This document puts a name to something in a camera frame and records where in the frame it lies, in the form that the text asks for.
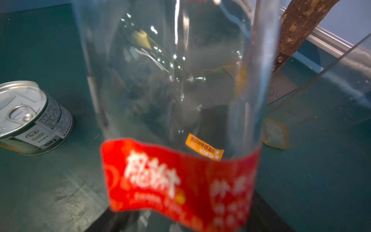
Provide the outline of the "yellow bottle label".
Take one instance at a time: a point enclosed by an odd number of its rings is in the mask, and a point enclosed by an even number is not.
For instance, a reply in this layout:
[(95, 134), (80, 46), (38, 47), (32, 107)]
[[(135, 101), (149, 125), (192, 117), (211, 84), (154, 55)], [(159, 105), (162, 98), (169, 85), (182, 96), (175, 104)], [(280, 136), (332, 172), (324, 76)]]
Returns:
[(188, 135), (185, 144), (190, 149), (192, 149), (193, 151), (199, 153), (200, 155), (204, 157), (208, 157), (214, 161), (222, 160), (224, 150), (220, 150), (220, 149), (216, 149), (212, 147), (211, 145), (202, 141), (201, 139), (199, 139), (198, 137), (196, 137), (195, 135), (191, 133)]

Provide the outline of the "black capped glass bottle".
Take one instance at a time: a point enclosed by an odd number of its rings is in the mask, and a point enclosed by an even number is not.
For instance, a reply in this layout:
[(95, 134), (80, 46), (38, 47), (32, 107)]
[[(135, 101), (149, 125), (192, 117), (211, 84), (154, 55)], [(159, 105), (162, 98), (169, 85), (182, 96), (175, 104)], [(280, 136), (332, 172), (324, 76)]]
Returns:
[[(221, 161), (260, 152), (279, 5), (73, 1), (104, 142), (132, 139), (212, 160), (186, 145), (191, 133), (224, 150)], [(149, 209), (109, 210), (124, 232), (195, 231)]]

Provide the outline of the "clear square glass bottle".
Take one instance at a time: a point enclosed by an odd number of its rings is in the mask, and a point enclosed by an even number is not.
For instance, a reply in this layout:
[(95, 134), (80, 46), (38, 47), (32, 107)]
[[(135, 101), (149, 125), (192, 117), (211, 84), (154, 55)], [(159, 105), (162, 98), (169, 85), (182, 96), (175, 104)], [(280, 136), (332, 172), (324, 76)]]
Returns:
[(371, 37), (274, 108), (263, 143), (282, 150), (371, 119)]

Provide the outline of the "red bottle label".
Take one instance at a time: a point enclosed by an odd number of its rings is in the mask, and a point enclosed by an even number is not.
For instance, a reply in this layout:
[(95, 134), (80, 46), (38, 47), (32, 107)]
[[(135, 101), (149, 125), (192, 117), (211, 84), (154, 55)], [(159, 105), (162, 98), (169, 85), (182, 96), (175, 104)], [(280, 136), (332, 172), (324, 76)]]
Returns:
[(197, 232), (234, 232), (249, 217), (259, 151), (218, 162), (132, 139), (100, 150), (115, 212), (149, 209)]

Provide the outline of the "pink cherry blossom tree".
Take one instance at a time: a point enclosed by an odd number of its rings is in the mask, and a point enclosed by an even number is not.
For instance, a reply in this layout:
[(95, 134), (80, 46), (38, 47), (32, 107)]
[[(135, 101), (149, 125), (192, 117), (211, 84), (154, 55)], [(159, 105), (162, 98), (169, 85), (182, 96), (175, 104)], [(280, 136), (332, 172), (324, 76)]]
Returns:
[(279, 71), (339, 0), (291, 1), (281, 17), (281, 32), (273, 65)]

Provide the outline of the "aluminium back crossbar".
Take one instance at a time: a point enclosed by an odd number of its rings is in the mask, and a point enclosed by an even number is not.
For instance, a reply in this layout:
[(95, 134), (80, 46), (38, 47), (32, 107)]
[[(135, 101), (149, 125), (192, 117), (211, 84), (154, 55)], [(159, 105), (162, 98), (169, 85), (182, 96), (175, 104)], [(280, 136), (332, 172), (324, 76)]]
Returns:
[[(281, 17), (287, 7), (280, 7), (282, 13)], [(311, 32), (306, 40), (335, 57), (340, 57), (343, 53), (347, 52), (352, 47), (350, 43), (325, 30), (319, 25), (316, 26), (316, 28)]]

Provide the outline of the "brown tree base plate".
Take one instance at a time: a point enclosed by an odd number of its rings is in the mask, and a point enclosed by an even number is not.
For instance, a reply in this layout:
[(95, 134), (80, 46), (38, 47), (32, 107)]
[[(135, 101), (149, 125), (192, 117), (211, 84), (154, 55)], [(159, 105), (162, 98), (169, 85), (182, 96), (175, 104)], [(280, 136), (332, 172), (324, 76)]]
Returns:
[(275, 73), (271, 79), (268, 104), (288, 95), (298, 87), (281, 71)]

